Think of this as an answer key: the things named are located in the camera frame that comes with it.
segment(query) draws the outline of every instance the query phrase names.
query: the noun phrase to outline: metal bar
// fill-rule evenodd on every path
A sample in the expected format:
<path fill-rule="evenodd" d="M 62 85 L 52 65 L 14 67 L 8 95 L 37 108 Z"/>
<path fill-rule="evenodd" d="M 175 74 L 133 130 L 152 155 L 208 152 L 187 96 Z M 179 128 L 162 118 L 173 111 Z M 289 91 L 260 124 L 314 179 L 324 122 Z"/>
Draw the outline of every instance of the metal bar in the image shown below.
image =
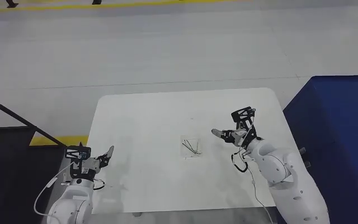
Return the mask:
<path fill-rule="evenodd" d="M 17 115 L 15 112 L 13 112 L 12 110 L 6 108 L 4 105 L 0 104 L 0 110 L 2 110 L 4 113 L 12 116 L 13 118 L 15 118 L 16 120 L 18 120 L 19 122 L 29 126 L 29 127 L 33 127 L 36 129 L 37 132 L 39 132 L 40 134 L 42 134 L 43 136 L 45 136 L 46 138 L 48 138 L 49 140 L 53 141 L 54 143 L 58 144 L 59 146 L 66 146 L 64 143 L 60 142 L 59 140 L 57 140 L 56 138 L 52 137 L 51 135 L 47 134 L 45 131 L 41 130 L 40 128 L 38 128 L 37 126 L 31 124 L 30 122 L 28 122 L 27 120 L 25 120 L 24 118 L 20 117 L 19 115 Z"/>

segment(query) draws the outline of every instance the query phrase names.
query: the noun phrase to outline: black cable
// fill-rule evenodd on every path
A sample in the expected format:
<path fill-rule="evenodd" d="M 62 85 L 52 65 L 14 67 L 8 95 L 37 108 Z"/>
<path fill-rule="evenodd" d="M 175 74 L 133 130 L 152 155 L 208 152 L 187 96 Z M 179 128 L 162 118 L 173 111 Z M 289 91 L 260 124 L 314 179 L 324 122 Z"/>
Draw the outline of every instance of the black cable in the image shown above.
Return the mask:
<path fill-rule="evenodd" d="M 103 181 L 103 180 L 101 180 L 101 179 L 94 179 L 95 181 L 100 181 L 100 182 L 102 182 L 103 183 L 103 185 L 102 186 L 100 186 L 99 188 L 94 188 L 93 190 L 101 190 L 102 188 L 104 188 L 105 187 L 105 185 L 106 185 L 106 183 Z"/>
<path fill-rule="evenodd" d="M 240 153 L 240 151 L 234 153 L 231 155 L 231 162 L 233 163 L 233 165 L 236 167 L 236 169 L 240 172 L 246 172 L 247 169 L 248 169 L 248 165 L 247 165 L 247 162 L 244 162 L 245 163 L 245 169 L 240 169 L 235 163 L 234 163 L 234 156 L 237 155 L 238 153 Z"/>

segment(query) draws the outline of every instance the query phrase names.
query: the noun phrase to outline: blue panel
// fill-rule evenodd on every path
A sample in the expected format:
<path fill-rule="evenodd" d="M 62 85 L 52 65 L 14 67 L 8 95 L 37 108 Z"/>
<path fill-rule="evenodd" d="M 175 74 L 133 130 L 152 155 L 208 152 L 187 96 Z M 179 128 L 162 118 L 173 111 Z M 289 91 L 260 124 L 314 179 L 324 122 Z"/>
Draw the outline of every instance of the blue panel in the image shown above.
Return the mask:
<path fill-rule="evenodd" d="M 284 109 L 331 223 L 355 223 L 358 201 L 358 76 L 311 78 Z"/>

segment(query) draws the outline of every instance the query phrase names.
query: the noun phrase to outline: cable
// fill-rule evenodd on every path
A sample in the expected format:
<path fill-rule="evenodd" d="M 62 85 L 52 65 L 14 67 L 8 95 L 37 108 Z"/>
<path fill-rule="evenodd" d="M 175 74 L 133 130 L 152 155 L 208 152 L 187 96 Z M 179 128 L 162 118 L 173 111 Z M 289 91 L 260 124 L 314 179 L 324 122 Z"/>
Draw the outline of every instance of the cable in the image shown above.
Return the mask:
<path fill-rule="evenodd" d="M 102 186 L 100 186 L 99 188 L 94 188 L 93 190 L 101 190 L 102 188 L 105 187 L 106 183 L 102 179 L 94 179 L 94 180 L 102 182 Z"/>
<path fill-rule="evenodd" d="M 245 142 L 246 137 L 249 135 L 249 133 L 250 133 L 252 127 L 253 127 L 253 122 L 254 122 L 254 120 L 255 120 L 255 117 L 253 116 L 253 117 L 252 117 L 251 126 L 249 127 L 249 129 L 248 129 L 248 131 L 247 131 L 247 133 L 246 133 L 246 135 L 245 135 L 245 137 L 244 137 L 244 140 L 243 140 L 242 142 Z M 234 162 L 234 156 L 236 156 L 237 154 L 239 154 L 242 149 L 243 149 L 243 148 L 242 148 L 242 146 L 240 145 L 240 146 L 239 146 L 239 151 L 231 155 L 231 162 L 233 163 L 233 165 L 236 167 L 236 169 L 237 169 L 238 171 L 240 171 L 240 172 L 246 172 L 247 169 L 248 169 L 248 164 L 247 164 L 247 162 L 245 162 L 245 161 L 243 161 L 243 159 L 241 159 L 242 162 L 245 164 L 245 169 L 243 169 L 243 170 L 241 170 L 241 169 L 236 165 L 236 163 Z"/>
<path fill-rule="evenodd" d="M 255 117 L 252 118 L 252 124 L 251 124 L 250 128 L 248 129 L 248 132 L 247 132 L 247 134 L 245 135 L 244 140 L 243 140 L 242 142 L 245 141 L 245 139 L 246 139 L 246 137 L 248 136 L 248 134 L 249 134 L 251 128 L 253 127 L 253 121 L 254 121 L 254 119 L 255 119 Z M 239 146 L 239 151 L 238 151 L 236 154 L 239 154 L 239 157 L 240 157 L 241 161 L 244 162 L 244 163 L 246 163 L 246 162 L 244 161 L 244 159 L 242 158 L 241 153 L 240 153 L 240 151 L 242 151 L 242 150 L 244 150 L 244 149 L 243 149 L 241 146 Z M 260 200 L 258 200 L 258 198 L 257 198 L 257 195 L 256 195 L 256 183 L 255 183 L 255 180 L 254 180 L 254 178 L 253 178 L 253 173 L 252 173 L 252 171 L 251 171 L 251 169 L 250 169 L 250 167 L 248 166 L 247 163 L 246 163 L 245 171 L 246 171 L 246 170 L 248 170 L 248 171 L 250 172 L 250 174 L 251 174 L 252 185 L 253 185 L 253 188 L 254 188 L 256 201 L 259 202 L 261 206 L 263 206 L 263 208 L 264 208 L 264 210 L 266 211 L 268 217 L 270 218 L 271 224 L 274 224 L 274 222 L 272 221 L 272 218 L 271 218 L 271 215 L 270 215 L 269 211 L 268 211 L 267 208 L 260 202 Z"/>
<path fill-rule="evenodd" d="M 34 203 L 34 211 L 36 212 L 36 214 L 39 214 L 41 216 L 49 216 L 49 217 L 53 217 L 55 218 L 59 224 L 61 224 L 60 220 L 55 217 L 55 216 L 52 216 L 50 214 L 43 214 L 43 213 L 40 213 L 36 210 L 36 204 L 37 204 L 37 200 L 39 200 L 41 194 L 44 192 L 44 190 L 48 187 L 48 185 L 61 173 L 63 172 L 65 169 L 67 169 L 70 165 L 74 164 L 74 162 L 71 162 L 68 166 L 66 166 L 65 168 L 63 168 L 62 170 L 60 170 L 46 185 L 45 187 L 43 188 L 43 190 L 40 192 L 40 194 L 37 196 L 36 200 L 35 200 L 35 203 Z"/>

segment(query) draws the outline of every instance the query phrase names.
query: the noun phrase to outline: wire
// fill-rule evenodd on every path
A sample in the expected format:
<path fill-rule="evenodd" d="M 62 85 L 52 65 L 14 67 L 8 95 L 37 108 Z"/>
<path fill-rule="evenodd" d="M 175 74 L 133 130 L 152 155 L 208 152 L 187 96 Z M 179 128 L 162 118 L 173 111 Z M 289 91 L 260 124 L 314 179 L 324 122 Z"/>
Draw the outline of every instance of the wire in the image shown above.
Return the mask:
<path fill-rule="evenodd" d="M 248 132 L 247 132 L 247 134 L 245 135 L 244 140 L 243 140 L 242 142 L 245 141 L 245 139 L 246 139 L 246 137 L 248 136 L 248 134 L 249 134 L 251 128 L 253 127 L 253 121 L 254 121 L 254 119 L 255 119 L 255 117 L 252 118 L 252 124 L 251 124 L 250 128 L 248 129 Z M 242 158 L 241 153 L 240 153 L 240 151 L 242 151 L 242 150 L 244 150 L 244 149 L 242 148 L 242 146 L 239 146 L 239 151 L 237 152 L 237 154 L 239 154 L 239 157 L 240 157 L 241 161 L 245 163 L 245 161 L 244 161 L 244 159 Z M 246 163 L 246 165 L 247 165 L 246 168 L 248 169 L 248 171 L 249 171 L 250 174 L 251 174 L 252 185 L 253 185 L 253 188 L 254 188 L 254 193 L 255 193 L 256 201 L 259 202 L 261 206 L 263 206 L 263 208 L 264 208 L 264 210 L 266 211 L 268 217 L 270 218 L 271 224 L 274 224 L 274 222 L 272 221 L 272 218 L 271 218 L 271 215 L 270 215 L 269 211 L 268 211 L 267 208 L 262 204 L 262 202 L 260 202 L 260 200 L 258 200 L 258 198 L 257 198 L 255 179 L 253 178 L 253 173 L 252 173 L 250 167 L 248 166 L 247 163 Z"/>
<path fill-rule="evenodd" d="M 101 190 L 102 188 L 105 187 L 106 183 L 102 179 L 94 179 L 94 180 L 98 182 L 102 182 L 102 186 L 100 186 L 99 188 L 94 188 L 93 190 Z"/>
<path fill-rule="evenodd" d="M 36 200 L 35 200 L 35 203 L 34 203 L 34 211 L 36 212 L 36 214 L 39 214 L 41 216 L 49 216 L 49 217 L 53 217 L 55 218 L 59 224 L 61 224 L 59 218 L 55 217 L 55 216 L 52 216 L 50 214 L 43 214 L 43 213 L 40 213 L 36 210 L 36 204 L 37 204 L 37 200 L 39 200 L 41 194 L 44 192 L 44 190 L 46 188 L 48 188 L 48 185 L 53 181 L 53 179 L 55 179 L 61 172 L 63 172 L 65 169 L 67 169 L 70 165 L 74 164 L 74 162 L 71 162 L 68 166 L 66 166 L 65 168 L 63 168 L 62 170 L 60 170 L 46 185 L 45 187 L 42 189 L 42 191 L 40 192 L 40 194 L 37 196 Z"/>

